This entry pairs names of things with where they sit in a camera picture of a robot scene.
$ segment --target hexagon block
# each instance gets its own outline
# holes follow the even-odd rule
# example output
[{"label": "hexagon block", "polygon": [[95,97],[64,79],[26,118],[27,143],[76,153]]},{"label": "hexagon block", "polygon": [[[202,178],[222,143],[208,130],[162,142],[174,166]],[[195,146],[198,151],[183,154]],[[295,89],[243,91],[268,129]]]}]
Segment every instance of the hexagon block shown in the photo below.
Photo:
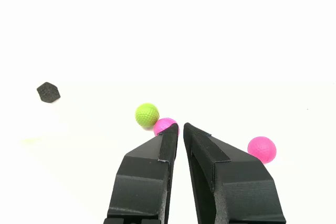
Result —
[{"label": "hexagon block", "polygon": [[49,82],[45,82],[38,87],[37,92],[43,102],[52,103],[61,97],[57,87]]}]

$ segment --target white table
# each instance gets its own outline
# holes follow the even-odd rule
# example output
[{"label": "white table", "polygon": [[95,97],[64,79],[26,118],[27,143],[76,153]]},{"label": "white table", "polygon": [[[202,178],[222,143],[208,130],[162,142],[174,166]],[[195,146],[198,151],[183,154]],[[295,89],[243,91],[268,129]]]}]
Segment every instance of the white table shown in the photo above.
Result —
[{"label": "white table", "polygon": [[[241,150],[255,136],[274,141],[266,165],[288,223],[313,223],[332,213],[336,85],[250,83],[60,82],[61,98],[40,101],[36,88],[8,112],[2,145],[1,220],[102,223],[115,174],[128,151],[154,134],[134,112],[152,102],[161,117],[190,122]],[[187,156],[180,135],[170,223],[197,223]]]}]

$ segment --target pink golf ball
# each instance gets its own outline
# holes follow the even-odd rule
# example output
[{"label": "pink golf ball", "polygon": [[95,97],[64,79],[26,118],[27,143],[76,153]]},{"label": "pink golf ball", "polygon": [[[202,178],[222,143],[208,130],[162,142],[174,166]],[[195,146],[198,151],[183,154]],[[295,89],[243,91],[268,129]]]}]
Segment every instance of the pink golf ball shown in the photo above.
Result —
[{"label": "pink golf ball", "polygon": [[263,164],[267,164],[277,155],[277,148],[271,139],[258,136],[249,142],[247,152],[258,158]]},{"label": "pink golf ball", "polygon": [[155,136],[157,136],[161,131],[164,131],[166,128],[169,128],[173,123],[177,123],[177,122],[171,118],[159,119],[154,125]]}]

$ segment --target golf ball dimple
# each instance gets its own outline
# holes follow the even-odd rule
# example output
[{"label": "golf ball dimple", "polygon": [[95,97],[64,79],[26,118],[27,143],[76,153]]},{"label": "golf ball dimple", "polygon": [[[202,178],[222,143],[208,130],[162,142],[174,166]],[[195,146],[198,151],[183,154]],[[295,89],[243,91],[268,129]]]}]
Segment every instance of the golf ball dimple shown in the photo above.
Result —
[{"label": "golf ball dimple", "polygon": [[155,136],[157,136],[161,131],[164,131],[166,128],[169,128],[173,123],[177,122],[171,118],[162,118],[158,120],[154,126]]},{"label": "golf ball dimple", "polygon": [[277,148],[269,138],[258,136],[249,142],[247,152],[258,158],[263,164],[267,164],[277,155]]},{"label": "golf ball dimple", "polygon": [[159,111],[151,103],[144,103],[135,111],[135,119],[142,127],[152,127],[158,121],[159,116]]}]

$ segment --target golf ball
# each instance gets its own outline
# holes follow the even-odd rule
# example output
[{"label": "golf ball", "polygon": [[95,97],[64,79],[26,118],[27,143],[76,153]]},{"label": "golf ball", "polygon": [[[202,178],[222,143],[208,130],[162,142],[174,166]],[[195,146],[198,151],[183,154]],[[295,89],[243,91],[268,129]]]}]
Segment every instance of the golf ball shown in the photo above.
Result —
[{"label": "golf ball", "polygon": [[142,127],[152,127],[159,119],[159,111],[151,103],[140,105],[135,112],[135,119]]},{"label": "golf ball", "polygon": [[157,136],[161,131],[164,131],[166,128],[170,127],[173,123],[177,122],[171,118],[162,118],[158,120],[154,125],[155,136]]},{"label": "golf ball", "polygon": [[277,155],[277,148],[269,138],[258,136],[249,142],[247,152],[258,158],[263,164],[267,164]]}]

